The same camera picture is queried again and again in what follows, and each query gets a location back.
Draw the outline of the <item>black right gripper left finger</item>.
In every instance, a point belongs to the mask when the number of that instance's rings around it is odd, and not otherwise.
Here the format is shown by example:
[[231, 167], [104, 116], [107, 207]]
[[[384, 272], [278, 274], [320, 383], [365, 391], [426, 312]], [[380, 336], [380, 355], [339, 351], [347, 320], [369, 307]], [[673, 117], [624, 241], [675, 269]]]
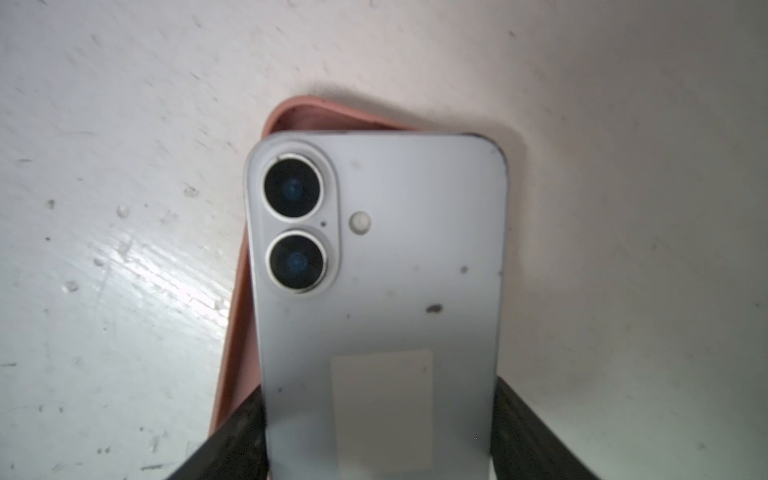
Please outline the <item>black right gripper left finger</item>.
[[168, 480], [266, 480], [266, 417], [257, 387]]

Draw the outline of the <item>pink phone case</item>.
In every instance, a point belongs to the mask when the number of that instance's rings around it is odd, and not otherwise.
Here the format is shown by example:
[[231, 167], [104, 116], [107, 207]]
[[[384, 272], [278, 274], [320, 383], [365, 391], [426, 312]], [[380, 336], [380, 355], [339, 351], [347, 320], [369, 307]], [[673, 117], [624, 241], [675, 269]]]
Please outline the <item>pink phone case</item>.
[[[295, 96], [278, 104], [266, 118], [261, 139], [293, 130], [415, 130], [413, 122], [372, 106], [312, 96]], [[260, 370], [248, 234], [239, 250], [224, 349], [209, 432], [214, 433], [259, 385]]]

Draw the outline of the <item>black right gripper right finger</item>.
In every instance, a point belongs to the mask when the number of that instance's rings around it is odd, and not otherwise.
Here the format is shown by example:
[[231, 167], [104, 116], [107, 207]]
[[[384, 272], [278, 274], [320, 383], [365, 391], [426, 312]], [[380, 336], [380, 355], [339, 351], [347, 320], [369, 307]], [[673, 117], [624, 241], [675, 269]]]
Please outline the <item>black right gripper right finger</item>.
[[502, 378], [494, 392], [490, 443], [499, 480], [597, 480]]

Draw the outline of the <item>light blue phone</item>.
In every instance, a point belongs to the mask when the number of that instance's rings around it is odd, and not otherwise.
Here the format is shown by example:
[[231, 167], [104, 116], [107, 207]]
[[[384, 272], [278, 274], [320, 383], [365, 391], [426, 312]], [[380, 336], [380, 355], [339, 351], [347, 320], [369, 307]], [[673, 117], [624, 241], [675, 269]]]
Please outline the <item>light blue phone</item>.
[[282, 132], [245, 180], [275, 479], [486, 479], [508, 196], [475, 134]]

